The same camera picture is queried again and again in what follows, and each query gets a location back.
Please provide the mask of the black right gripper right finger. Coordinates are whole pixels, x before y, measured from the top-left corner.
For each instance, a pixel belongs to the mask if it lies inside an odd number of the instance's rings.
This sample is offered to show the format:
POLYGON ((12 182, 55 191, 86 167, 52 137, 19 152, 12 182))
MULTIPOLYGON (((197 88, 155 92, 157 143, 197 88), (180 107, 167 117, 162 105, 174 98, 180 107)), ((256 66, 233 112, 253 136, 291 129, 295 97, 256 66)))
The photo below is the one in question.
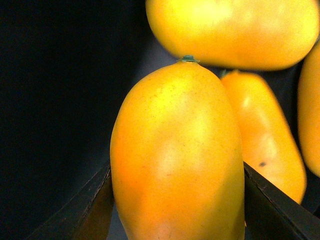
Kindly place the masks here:
POLYGON ((244 211, 252 240, 318 240, 320 219, 244 163, 244 211))

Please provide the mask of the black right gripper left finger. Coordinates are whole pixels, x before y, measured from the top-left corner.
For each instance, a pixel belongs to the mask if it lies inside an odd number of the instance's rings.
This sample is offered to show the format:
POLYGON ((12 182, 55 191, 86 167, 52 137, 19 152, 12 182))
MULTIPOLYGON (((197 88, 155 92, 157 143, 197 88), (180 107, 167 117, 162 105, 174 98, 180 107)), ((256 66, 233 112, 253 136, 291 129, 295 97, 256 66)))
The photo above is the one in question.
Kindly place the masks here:
POLYGON ((78 193, 26 239, 105 240, 113 206, 111 167, 106 162, 78 193))

